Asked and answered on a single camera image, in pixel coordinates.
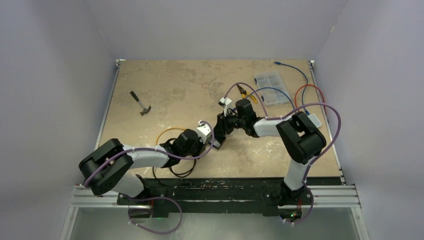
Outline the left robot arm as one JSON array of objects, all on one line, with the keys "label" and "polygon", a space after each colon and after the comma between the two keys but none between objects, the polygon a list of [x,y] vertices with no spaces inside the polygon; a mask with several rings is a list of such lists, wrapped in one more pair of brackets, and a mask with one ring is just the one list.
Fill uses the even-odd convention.
[{"label": "left robot arm", "polygon": [[138,205],[146,203],[149,191],[140,177],[128,173],[130,169],[168,168],[181,160],[197,160],[205,156],[208,140],[214,139],[213,130],[202,125],[186,129],[174,140],[154,147],[135,147],[112,138],[101,145],[78,165],[84,176],[83,185],[95,196],[109,191],[124,193]]}]

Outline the white network switch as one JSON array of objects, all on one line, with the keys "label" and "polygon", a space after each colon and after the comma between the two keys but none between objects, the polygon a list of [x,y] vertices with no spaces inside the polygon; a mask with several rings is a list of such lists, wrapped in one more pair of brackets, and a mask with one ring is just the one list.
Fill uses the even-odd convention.
[{"label": "white network switch", "polygon": [[315,125],[316,128],[319,129],[322,126],[322,122],[316,114],[309,114],[308,119]]}]

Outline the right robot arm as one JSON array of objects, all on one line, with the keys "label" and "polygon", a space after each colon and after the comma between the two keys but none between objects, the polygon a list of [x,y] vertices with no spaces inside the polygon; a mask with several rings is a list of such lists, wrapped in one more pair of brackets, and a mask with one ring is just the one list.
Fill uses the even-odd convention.
[{"label": "right robot arm", "polygon": [[282,205],[294,203],[306,188],[310,164],[327,145],[324,135],[304,112],[269,120],[257,116],[247,99],[238,100],[235,108],[236,111],[224,110],[217,115],[214,142],[221,146],[235,129],[242,129],[253,138],[280,137],[291,160],[280,185],[279,200]]}]

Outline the black box device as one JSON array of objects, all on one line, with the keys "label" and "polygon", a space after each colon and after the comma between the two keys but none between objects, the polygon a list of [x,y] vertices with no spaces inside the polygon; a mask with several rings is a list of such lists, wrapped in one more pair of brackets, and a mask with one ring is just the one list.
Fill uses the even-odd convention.
[{"label": "black box device", "polygon": [[226,141],[226,132],[222,128],[215,127],[213,129],[213,133],[214,139],[210,139],[209,143],[213,146],[213,148],[219,150]]}]

